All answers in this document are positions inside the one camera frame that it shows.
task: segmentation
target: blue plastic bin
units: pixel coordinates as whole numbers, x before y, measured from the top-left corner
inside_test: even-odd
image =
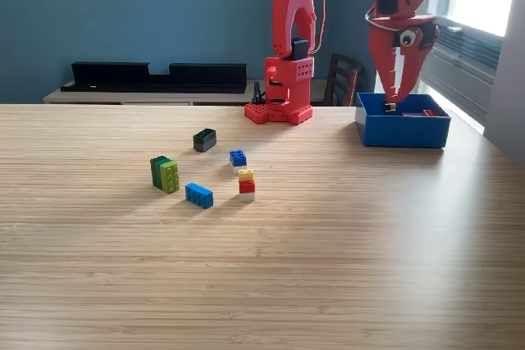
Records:
[[[362,107],[355,120],[363,144],[367,147],[443,148],[449,136],[450,116],[428,94],[410,94],[387,115],[381,93],[358,93]],[[405,113],[434,110],[439,116],[408,117]]]

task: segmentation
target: red object in box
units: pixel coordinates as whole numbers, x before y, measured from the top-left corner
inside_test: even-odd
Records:
[[[423,111],[423,114],[425,114],[425,116],[439,116],[437,111],[434,110],[425,110]]]
[[[255,193],[255,181],[245,180],[239,182],[239,193]]]

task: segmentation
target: robotic arm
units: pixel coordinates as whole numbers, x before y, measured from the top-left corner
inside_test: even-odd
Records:
[[[422,64],[439,33],[435,16],[416,16],[423,0],[376,0],[365,16],[370,26],[369,44],[386,96],[390,102],[403,101],[413,90]],[[266,60],[267,108],[245,115],[257,123],[289,121],[298,124],[312,116],[309,106],[313,77],[316,14],[313,0],[273,0],[273,49],[276,57]],[[298,39],[292,39],[292,27]],[[404,55],[403,79],[395,87],[395,51]]]

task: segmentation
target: green lego brick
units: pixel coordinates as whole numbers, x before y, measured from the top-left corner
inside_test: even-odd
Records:
[[[157,172],[155,171],[155,163],[157,161],[161,161],[163,159],[167,159],[165,156],[159,156],[155,157],[154,159],[151,159],[149,162],[151,164],[151,177],[153,180],[153,186],[157,187]]]
[[[156,180],[157,180],[157,183],[155,184],[155,186],[159,189],[162,190],[162,181],[161,181],[161,167],[160,165],[161,164],[164,164],[164,163],[168,163],[169,161],[171,161],[170,159],[161,159],[159,161],[155,161],[155,176],[156,176]]]
[[[194,143],[198,145],[204,145],[214,139],[217,141],[217,132],[212,129],[204,129],[200,133],[194,135]]]
[[[179,186],[179,170],[177,163],[169,161],[160,165],[162,191],[164,193],[173,193],[180,189]]]

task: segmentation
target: stacked lego bricks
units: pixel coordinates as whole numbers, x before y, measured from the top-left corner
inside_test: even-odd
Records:
[[[164,156],[151,159],[153,186],[164,193],[174,193],[180,189],[177,163]]]
[[[239,170],[239,198],[244,201],[255,200],[255,174],[253,170]]]

